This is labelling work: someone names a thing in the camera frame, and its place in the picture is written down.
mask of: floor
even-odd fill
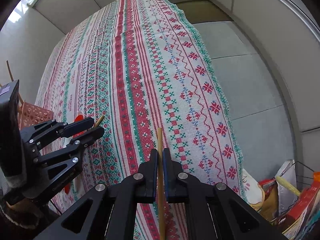
[[[180,2],[176,5],[184,11],[187,20],[192,24],[232,21],[227,14],[208,0]]]
[[[244,168],[257,181],[272,178],[294,158],[286,108],[268,68],[234,22],[194,24],[229,102]]]

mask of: wooden stick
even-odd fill
[[[94,124],[93,128],[96,128],[99,126],[99,124],[101,123],[101,121],[104,119],[104,115],[100,116],[99,120]]]
[[[7,61],[7,67],[8,67],[8,71],[9,71],[9,75],[10,75],[11,81],[13,82],[13,76],[12,76],[8,61]]]
[[[165,240],[164,223],[164,183],[163,183],[163,165],[162,165],[162,128],[157,129],[158,133],[158,216],[160,240]]]
[[[9,75],[10,75],[11,81],[13,82],[14,79],[13,79],[13,76],[12,76],[8,61],[7,61],[7,67],[8,67],[8,71],[9,71]],[[20,101],[21,105],[23,105],[23,100],[22,100],[22,97],[20,96],[19,92],[18,92],[18,97],[19,97],[19,101]]]
[[[295,186],[293,186],[290,182],[288,182],[286,179],[280,177],[280,176],[276,176],[275,177],[276,181],[284,186],[287,190],[290,190],[293,194],[297,195],[298,197],[300,196],[301,192],[298,191]]]

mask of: wooden chopstick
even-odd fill
[[[164,182],[163,182],[163,164],[162,164],[162,128],[157,129],[158,133],[158,216],[160,240],[165,240],[164,223]]]
[[[100,118],[98,119],[98,121],[94,124],[93,128],[98,127],[99,124],[102,122],[103,119],[104,119],[104,115],[100,116]]]
[[[13,82],[14,79],[13,79],[13,76],[12,76],[8,61],[7,61],[7,67],[8,67],[8,71],[9,71],[9,75],[10,75],[11,81]],[[23,105],[23,100],[22,100],[22,97],[20,96],[19,92],[18,92],[18,97],[19,97],[19,101],[20,101],[21,105]]]

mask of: orange plastic basket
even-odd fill
[[[51,120],[52,118],[52,111],[24,102],[22,113],[18,115],[19,129],[21,130],[25,127]]]

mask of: patterned tablecloth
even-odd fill
[[[242,153],[210,57],[183,11],[167,0],[117,0],[76,26],[54,48],[36,104],[63,122],[80,110],[105,115],[105,135],[84,153],[78,185],[53,199],[61,211],[95,184],[137,172],[156,147],[157,127],[184,171],[204,183],[224,182],[246,199]],[[167,238],[187,239],[183,205],[165,208]],[[134,238],[159,238],[156,204],[138,204]]]

